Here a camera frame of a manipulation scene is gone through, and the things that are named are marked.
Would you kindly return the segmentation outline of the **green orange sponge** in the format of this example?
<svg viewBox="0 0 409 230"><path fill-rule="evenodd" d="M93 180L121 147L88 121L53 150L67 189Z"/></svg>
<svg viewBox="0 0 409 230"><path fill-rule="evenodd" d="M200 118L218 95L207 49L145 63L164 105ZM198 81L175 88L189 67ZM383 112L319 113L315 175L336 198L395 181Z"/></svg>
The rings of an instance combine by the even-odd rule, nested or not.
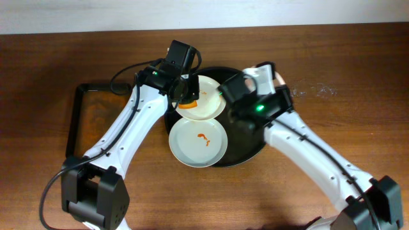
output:
<svg viewBox="0 0 409 230"><path fill-rule="evenodd" d="M178 104L179 109L192 109L192 108L195 108L195 107L197 107L197 101L196 100L194 100L191 103L186 103L186 104L179 103Z"/></svg>

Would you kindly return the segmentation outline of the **cream plate with sauce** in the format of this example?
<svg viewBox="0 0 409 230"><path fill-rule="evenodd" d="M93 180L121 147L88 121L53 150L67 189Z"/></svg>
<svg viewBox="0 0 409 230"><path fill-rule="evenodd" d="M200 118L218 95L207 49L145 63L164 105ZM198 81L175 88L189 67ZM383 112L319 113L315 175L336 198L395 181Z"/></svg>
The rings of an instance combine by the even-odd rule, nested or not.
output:
<svg viewBox="0 0 409 230"><path fill-rule="evenodd" d="M190 109L177 108L177 113L184 118L204 121L216 118L224 110L226 101L217 89L220 84L207 76L199 75L199 99L197 106Z"/></svg>

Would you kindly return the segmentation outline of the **grey plate with sauce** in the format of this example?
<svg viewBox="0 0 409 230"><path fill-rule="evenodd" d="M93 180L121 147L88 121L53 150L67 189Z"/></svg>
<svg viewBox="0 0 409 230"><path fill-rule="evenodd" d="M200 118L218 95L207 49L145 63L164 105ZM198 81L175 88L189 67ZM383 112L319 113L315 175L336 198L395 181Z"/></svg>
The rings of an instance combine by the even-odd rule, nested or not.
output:
<svg viewBox="0 0 409 230"><path fill-rule="evenodd" d="M215 165L225 155L228 136L216 120L179 119L169 133L169 147L181 163L196 168Z"/></svg>

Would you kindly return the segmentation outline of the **pink plate with sauce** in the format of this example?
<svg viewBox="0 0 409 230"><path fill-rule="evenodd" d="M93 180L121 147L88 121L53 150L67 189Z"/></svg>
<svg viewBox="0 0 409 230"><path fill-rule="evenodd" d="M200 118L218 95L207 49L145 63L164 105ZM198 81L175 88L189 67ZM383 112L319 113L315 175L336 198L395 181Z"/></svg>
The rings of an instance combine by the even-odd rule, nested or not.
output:
<svg viewBox="0 0 409 230"><path fill-rule="evenodd" d="M279 86L285 85L284 79L273 70L272 65L252 66L246 72L255 78L258 88L274 88L275 83L278 83Z"/></svg>

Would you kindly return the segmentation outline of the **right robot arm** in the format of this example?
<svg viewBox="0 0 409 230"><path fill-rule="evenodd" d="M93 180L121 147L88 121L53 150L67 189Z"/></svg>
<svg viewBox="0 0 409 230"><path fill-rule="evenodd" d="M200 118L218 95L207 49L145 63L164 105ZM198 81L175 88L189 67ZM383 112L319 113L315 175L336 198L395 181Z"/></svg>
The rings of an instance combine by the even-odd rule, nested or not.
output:
<svg viewBox="0 0 409 230"><path fill-rule="evenodd" d="M308 175L338 211L310 221L306 229L403 227L400 186L389 176L375 179L316 135L295 111L289 87L272 62L238 72L218 90L232 122L246 131L262 130L264 142Z"/></svg>

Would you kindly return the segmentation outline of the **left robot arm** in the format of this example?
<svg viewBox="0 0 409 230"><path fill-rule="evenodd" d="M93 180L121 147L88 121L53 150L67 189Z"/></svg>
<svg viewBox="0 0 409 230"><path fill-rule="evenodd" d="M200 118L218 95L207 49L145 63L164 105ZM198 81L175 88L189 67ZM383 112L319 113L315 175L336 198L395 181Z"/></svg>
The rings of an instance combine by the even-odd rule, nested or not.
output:
<svg viewBox="0 0 409 230"><path fill-rule="evenodd" d="M63 211L89 229L128 229L127 169L147 133L173 103L197 100L195 70L148 66L135 75L130 98L83 157L68 157L61 178Z"/></svg>

